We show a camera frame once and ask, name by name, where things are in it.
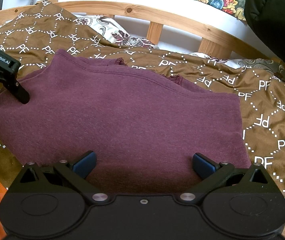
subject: metal screw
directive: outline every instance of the metal screw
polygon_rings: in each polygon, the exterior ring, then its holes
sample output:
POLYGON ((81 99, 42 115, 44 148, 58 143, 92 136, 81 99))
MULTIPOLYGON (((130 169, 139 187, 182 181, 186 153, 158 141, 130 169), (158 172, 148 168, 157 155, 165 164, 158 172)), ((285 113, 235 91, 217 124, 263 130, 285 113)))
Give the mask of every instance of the metal screw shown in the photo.
POLYGON ((105 201, 108 196, 105 193, 96 193, 93 194, 93 200, 95 201, 105 201))
POLYGON ((191 201, 194 200, 196 196, 193 193, 182 193, 180 198, 184 201, 191 201))
POLYGON ((141 199, 141 200, 140 200, 140 203, 141 203, 141 204, 147 204, 147 203, 148 203, 148 200, 146 200, 146 199, 141 199))

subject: wooden bed frame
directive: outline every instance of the wooden bed frame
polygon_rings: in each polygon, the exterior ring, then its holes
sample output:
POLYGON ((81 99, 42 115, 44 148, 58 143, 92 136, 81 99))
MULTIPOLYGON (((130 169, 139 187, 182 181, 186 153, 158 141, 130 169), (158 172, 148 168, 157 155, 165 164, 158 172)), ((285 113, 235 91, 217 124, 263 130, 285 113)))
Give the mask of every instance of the wooden bed frame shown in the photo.
MULTIPOLYGON (((71 13, 104 15, 110 18, 114 18, 115 15, 118 15, 150 21, 146 38, 154 44, 158 44, 162 28, 164 25, 167 25, 201 36, 202 40, 197 51, 211 57, 229 58, 231 52, 234 51, 247 59, 269 59, 254 47, 229 33, 219 30, 213 26, 163 10, 142 5, 109 1, 50 1, 71 13)), ((35 5, 0 10, 0 25, 4 24, 8 20, 14 19, 19 13, 28 10, 33 6, 35 5)), ((273 58, 272 60, 281 62, 281 60, 276 58, 273 58)))

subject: blue flower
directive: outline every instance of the blue flower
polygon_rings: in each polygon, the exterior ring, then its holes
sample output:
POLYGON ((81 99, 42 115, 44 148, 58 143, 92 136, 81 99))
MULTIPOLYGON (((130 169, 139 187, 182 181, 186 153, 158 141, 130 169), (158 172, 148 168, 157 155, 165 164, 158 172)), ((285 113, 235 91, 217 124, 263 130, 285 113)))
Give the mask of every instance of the blue flower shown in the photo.
POLYGON ((210 3, 211 6, 219 9, 219 10, 222 10, 223 8, 223 0, 212 0, 211 3, 210 3))

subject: folded sweatshirt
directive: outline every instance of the folded sweatshirt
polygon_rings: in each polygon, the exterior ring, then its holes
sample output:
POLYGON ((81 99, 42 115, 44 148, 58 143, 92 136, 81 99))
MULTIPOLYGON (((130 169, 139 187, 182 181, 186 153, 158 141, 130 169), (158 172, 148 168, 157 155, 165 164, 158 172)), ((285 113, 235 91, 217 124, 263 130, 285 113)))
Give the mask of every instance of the folded sweatshirt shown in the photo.
POLYGON ((60 49, 47 68, 21 80, 29 103, 0 93, 0 139, 22 164, 93 150, 97 165, 87 180, 109 193, 184 191, 200 180, 196 152, 250 166, 237 95, 104 64, 60 49))

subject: brown blanket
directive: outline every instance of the brown blanket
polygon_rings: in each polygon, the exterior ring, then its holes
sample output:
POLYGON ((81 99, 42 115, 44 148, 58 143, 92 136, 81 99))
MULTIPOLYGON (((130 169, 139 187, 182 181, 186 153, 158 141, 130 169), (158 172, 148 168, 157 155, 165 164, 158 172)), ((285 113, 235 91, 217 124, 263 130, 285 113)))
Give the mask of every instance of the brown blanket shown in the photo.
MULTIPOLYGON (((237 94, 250 159, 264 164, 285 197, 285 83, 270 72, 251 66, 231 69, 216 60, 164 50, 119 47, 48 1, 0 28, 0 49, 21 61, 19 77, 46 67, 55 51, 65 49, 73 56, 122 57, 129 67, 167 77, 179 74, 205 89, 237 94)), ((4 187, 11 184, 21 165, 0 142, 0 182, 4 187)))

